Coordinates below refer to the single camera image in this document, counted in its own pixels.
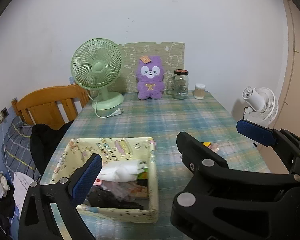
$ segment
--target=jar lid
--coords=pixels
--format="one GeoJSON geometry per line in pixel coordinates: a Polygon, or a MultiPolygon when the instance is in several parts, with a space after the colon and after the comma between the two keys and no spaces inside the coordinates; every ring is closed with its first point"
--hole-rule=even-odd
{"type": "Polygon", "coordinates": [[[199,90],[205,90],[206,89],[206,86],[204,84],[195,84],[195,88],[196,89],[199,89],[199,90]]]}
{"type": "Polygon", "coordinates": [[[181,76],[186,76],[189,74],[189,72],[185,69],[175,69],[173,72],[175,75],[181,75],[181,76]]]}

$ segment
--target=white paper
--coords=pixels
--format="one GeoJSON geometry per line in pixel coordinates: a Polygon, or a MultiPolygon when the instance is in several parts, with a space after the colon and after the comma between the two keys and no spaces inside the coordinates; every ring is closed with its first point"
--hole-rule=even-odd
{"type": "Polygon", "coordinates": [[[19,209],[19,215],[21,216],[23,202],[25,201],[26,194],[30,183],[34,180],[30,178],[28,175],[23,174],[21,172],[15,172],[13,178],[14,185],[14,193],[13,198],[16,203],[16,206],[19,209]]]}

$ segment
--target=wooden headboard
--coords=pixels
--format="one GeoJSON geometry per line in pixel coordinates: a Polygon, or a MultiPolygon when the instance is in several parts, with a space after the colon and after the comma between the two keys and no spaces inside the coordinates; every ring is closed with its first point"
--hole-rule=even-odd
{"type": "Polygon", "coordinates": [[[65,124],[57,101],[61,101],[69,121],[72,121],[78,115],[74,98],[79,98],[82,108],[89,101],[87,90],[74,84],[39,89],[24,96],[20,101],[14,99],[11,103],[16,115],[20,116],[27,124],[45,123],[57,130],[65,124]]]}

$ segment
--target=small white container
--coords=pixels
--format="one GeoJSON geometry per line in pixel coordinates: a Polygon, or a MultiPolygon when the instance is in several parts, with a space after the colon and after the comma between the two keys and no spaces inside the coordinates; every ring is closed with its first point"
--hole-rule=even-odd
{"type": "Polygon", "coordinates": [[[204,99],[204,93],[206,90],[206,86],[204,84],[195,84],[195,88],[194,88],[194,98],[196,99],[204,99]]]}

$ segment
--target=blue gripper pad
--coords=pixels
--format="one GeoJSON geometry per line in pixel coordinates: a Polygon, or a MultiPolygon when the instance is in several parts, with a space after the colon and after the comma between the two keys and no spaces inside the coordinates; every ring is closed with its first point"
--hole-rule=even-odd
{"type": "Polygon", "coordinates": [[[276,143],[276,139],[273,137],[271,129],[264,128],[247,120],[240,120],[237,122],[237,131],[264,146],[270,146],[276,143]]]}
{"type": "Polygon", "coordinates": [[[77,168],[71,175],[68,191],[72,196],[72,204],[74,207],[84,202],[101,168],[101,156],[93,153],[86,163],[81,168],[77,168]]]}

